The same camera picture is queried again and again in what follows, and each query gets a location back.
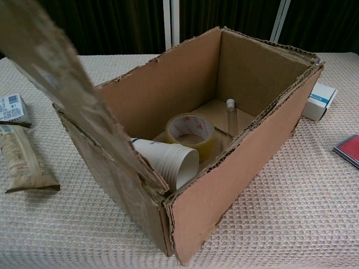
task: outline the tube cap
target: tube cap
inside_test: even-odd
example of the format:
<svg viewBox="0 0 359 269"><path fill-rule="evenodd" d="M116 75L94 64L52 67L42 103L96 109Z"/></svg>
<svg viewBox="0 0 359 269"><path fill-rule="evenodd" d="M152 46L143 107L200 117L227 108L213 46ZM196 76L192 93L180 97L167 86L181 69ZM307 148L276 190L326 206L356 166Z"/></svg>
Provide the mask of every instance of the tube cap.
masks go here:
<svg viewBox="0 0 359 269"><path fill-rule="evenodd" d="M236 110L236 102L234 99L228 99L226 103L229 112L233 112Z"/></svg>

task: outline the stacked paper cups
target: stacked paper cups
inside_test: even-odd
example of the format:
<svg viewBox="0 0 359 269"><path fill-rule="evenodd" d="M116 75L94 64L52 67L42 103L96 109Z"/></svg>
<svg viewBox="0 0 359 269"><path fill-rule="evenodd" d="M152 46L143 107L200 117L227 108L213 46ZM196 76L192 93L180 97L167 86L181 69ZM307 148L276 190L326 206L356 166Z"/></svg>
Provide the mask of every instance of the stacked paper cups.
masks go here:
<svg viewBox="0 0 359 269"><path fill-rule="evenodd" d="M132 138L131 142L167 181L171 192L178 190L198 172L199 154L195 149L138 138Z"/></svg>

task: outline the packing tape roll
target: packing tape roll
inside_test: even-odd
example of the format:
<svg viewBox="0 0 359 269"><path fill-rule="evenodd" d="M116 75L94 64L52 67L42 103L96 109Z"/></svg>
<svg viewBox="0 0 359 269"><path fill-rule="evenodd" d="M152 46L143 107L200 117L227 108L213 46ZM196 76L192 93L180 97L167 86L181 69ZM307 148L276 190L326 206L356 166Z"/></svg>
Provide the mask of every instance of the packing tape roll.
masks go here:
<svg viewBox="0 0 359 269"><path fill-rule="evenodd" d="M211 155L214 142L214 126L202 115L179 114L167 122L168 143L178 143L198 150L200 162Z"/></svg>

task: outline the open cardboard box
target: open cardboard box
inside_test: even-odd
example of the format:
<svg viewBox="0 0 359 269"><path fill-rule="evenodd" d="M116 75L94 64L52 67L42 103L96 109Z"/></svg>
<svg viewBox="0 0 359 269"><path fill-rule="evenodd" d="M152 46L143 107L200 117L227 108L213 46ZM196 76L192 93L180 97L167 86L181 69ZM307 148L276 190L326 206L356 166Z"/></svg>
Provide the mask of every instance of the open cardboard box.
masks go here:
<svg viewBox="0 0 359 269"><path fill-rule="evenodd" d="M54 102L95 180L166 255L188 264L293 135L322 69L317 56L214 28L95 89L67 38L37 3L25 2L0 3L0 50ZM225 145L219 133L197 177L169 193L130 137L160 139L168 119L184 112L225 129L228 98L238 137Z"/></svg>

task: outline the kraft paper packet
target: kraft paper packet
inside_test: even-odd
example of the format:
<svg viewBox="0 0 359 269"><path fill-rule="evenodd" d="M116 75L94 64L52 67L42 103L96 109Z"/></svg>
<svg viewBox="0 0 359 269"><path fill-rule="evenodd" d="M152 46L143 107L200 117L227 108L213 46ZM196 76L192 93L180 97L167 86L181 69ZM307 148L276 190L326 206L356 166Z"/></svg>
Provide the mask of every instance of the kraft paper packet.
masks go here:
<svg viewBox="0 0 359 269"><path fill-rule="evenodd" d="M60 184L33 150L25 127L1 124L0 148L11 178L6 193L37 188L60 190Z"/></svg>

